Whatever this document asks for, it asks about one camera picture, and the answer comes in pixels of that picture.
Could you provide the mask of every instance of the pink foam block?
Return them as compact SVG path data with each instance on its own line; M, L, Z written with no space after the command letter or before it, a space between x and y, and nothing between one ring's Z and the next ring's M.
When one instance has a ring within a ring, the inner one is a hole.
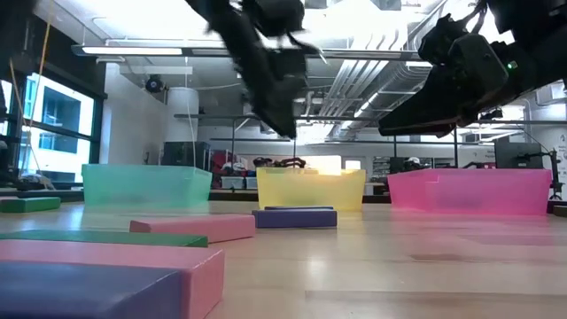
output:
M424 169L388 175L392 206L431 213L547 215L545 169Z
M222 297L224 252L212 248L2 240L0 261L180 269L187 319L203 319Z
M243 214L143 219L131 221L130 231L201 235L207 236L209 243L218 243L254 237L256 220Z

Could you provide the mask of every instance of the plastic bin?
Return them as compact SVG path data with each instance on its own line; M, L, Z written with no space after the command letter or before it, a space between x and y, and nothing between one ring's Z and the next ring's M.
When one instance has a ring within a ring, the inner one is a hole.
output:
M340 211L362 210L365 170L325 174L316 169L259 167L260 207L333 206Z
M245 179L238 176L223 176L222 188L224 190L243 190L245 188Z
M207 202L210 172L181 166L83 165L86 207L185 208Z
M258 179L256 177L246 177L246 189L258 190Z
M432 213L547 213L545 169L425 169L388 176L392 206Z

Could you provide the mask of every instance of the green foam block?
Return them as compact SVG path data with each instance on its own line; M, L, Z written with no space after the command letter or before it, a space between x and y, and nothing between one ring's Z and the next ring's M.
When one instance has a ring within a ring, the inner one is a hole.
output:
M166 245L181 247L208 246L206 236L93 230L27 230L9 234L0 234L0 239L71 241L102 244Z
M61 207L61 198L19 198L0 202L3 213L31 213Z

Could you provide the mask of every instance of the pink plastic bin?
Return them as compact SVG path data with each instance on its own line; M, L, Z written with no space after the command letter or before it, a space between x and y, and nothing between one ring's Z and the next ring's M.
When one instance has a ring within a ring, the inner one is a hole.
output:
M392 206L432 213L547 213L546 169L425 169L388 176Z

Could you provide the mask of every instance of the purple foam block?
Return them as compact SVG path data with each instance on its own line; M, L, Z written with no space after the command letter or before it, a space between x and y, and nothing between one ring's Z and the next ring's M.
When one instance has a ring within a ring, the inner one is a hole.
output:
M333 206L266 206L264 210L276 210L276 209L328 209L335 210Z
M337 211L295 209L252 211L256 228L337 227Z
M0 262L0 318L182 318L182 273L165 268Z

